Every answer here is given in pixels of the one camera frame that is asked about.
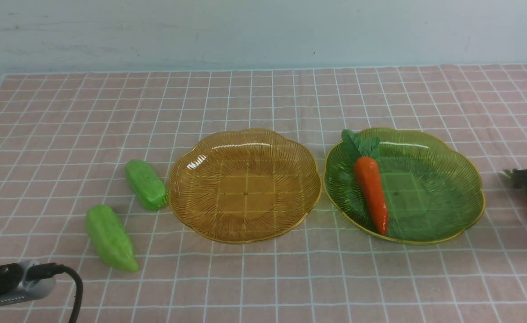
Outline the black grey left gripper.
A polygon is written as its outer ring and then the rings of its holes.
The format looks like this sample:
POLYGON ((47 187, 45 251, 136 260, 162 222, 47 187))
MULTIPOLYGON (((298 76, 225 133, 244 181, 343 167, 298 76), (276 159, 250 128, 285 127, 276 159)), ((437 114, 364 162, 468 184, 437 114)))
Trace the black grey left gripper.
POLYGON ((55 288, 55 278, 30 280, 27 278, 36 261, 12 262, 0 265, 0 307, 46 298, 55 288))

